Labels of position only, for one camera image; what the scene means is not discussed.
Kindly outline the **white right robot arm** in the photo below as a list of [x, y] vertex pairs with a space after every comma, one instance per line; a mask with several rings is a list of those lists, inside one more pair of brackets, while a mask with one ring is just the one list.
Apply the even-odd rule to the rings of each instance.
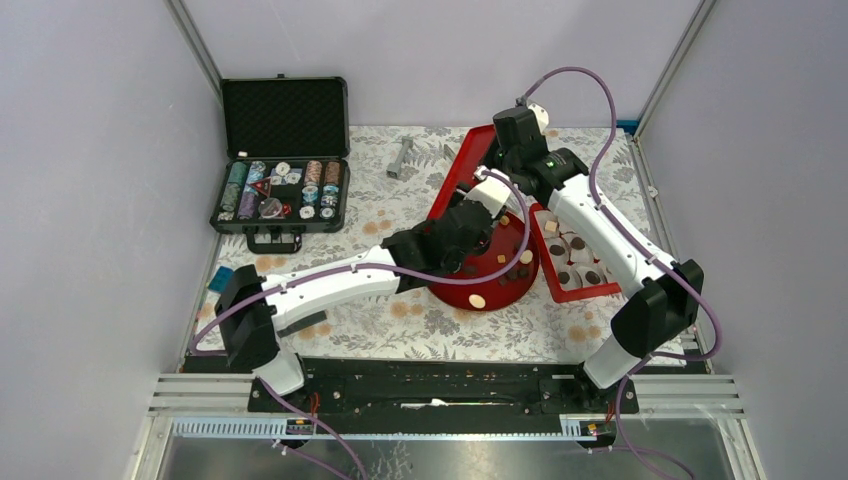
[[597, 412], [612, 400], [612, 385], [694, 324], [704, 274], [695, 261], [679, 262], [649, 242], [571, 150], [549, 149], [546, 118], [536, 105], [495, 114], [497, 142], [486, 162], [586, 241], [627, 298], [611, 320], [610, 337], [582, 363], [583, 378], [573, 386], [577, 405]]

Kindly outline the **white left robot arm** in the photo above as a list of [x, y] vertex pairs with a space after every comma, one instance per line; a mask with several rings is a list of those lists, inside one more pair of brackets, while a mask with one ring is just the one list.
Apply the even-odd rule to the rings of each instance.
[[485, 167], [479, 181], [441, 217], [426, 220], [385, 238], [344, 260], [307, 270], [261, 277], [252, 266], [239, 268], [218, 301], [213, 321], [191, 345], [213, 328], [224, 344], [229, 369], [251, 373], [288, 411], [309, 401], [310, 385], [297, 353], [281, 346], [279, 332], [333, 307], [378, 296], [391, 296], [432, 284], [470, 286], [505, 273], [460, 278], [465, 261], [482, 253], [510, 199], [521, 193], [511, 180]]

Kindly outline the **dark round chocolate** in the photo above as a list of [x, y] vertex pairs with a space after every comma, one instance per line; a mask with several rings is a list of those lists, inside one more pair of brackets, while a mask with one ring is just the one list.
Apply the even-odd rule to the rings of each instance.
[[586, 272], [584, 278], [591, 285], [598, 285], [601, 283], [601, 277], [594, 271]]

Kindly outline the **red chocolate box tray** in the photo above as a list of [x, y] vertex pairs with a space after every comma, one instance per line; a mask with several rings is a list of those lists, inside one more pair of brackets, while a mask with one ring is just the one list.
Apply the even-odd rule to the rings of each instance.
[[[556, 303], [568, 303], [579, 300], [587, 300], [595, 297], [619, 294], [620, 286], [614, 281], [612, 274], [596, 256], [593, 249], [584, 238], [559, 220], [552, 212], [534, 203], [530, 207], [531, 237], [538, 250], [539, 263], [544, 279], [551, 295]], [[543, 230], [546, 221], [555, 221], [559, 225], [556, 234], [547, 233]], [[575, 251], [570, 248], [569, 241], [575, 237], [581, 237], [586, 248]], [[549, 248], [552, 245], [560, 245], [566, 252], [562, 256], [552, 256]], [[601, 277], [598, 285], [589, 284], [584, 275], [588, 271], [594, 271]], [[571, 280], [567, 284], [558, 281], [559, 272], [568, 272]]]

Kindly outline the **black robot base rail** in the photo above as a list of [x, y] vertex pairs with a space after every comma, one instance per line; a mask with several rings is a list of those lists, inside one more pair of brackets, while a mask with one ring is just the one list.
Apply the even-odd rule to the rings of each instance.
[[623, 394], [593, 392], [574, 365], [320, 358], [303, 365], [303, 386], [280, 401], [221, 359], [188, 358], [179, 371], [244, 380], [248, 412], [284, 413], [293, 405], [346, 436], [556, 434], [563, 416], [603, 423], [640, 410], [632, 382]]

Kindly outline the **red square box lid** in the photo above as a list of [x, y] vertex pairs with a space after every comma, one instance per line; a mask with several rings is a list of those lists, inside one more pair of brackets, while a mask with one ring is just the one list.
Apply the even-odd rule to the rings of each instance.
[[495, 129], [492, 124], [474, 127], [469, 130], [431, 206], [427, 215], [428, 220], [437, 219], [442, 216], [449, 207], [460, 184], [473, 186], [476, 183], [474, 172], [484, 160], [494, 139]]

